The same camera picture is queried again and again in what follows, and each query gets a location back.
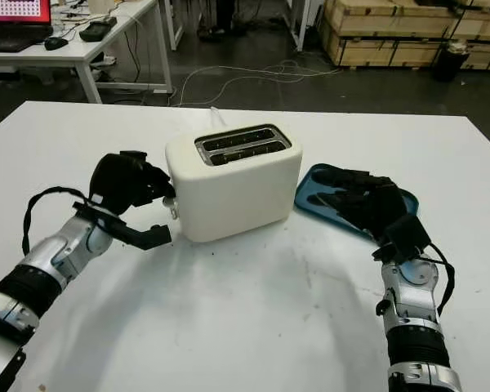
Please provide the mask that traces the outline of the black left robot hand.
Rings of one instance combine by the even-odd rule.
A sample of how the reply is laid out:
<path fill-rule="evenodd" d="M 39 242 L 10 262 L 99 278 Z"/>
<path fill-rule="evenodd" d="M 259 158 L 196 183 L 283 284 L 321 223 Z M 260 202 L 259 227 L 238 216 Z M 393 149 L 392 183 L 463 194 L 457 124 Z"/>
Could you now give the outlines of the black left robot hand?
<path fill-rule="evenodd" d="M 89 199 L 115 215 L 158 198 L 174 198 L 171 179 L 146 160 L 147 153 L 124 150 L 106 154 L 97 164 L 89 184 Z"/>

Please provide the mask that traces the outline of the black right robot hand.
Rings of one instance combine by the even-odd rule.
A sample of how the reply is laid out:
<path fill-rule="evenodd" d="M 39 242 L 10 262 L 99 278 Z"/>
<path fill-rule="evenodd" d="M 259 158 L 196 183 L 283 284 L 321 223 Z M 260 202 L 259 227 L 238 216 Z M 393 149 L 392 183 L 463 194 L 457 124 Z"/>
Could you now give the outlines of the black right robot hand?
<path fill-rule="evenodd" d="M 386 176 L 367 171 L 329 167 L 315 171 L 314 182 L 334 188 L 334 193 L 318 192 L 313 200 L 334 209 L 338 216 L 365 231 L 380 243 L 385 229 L 407 213 L 399 187 Z"/>

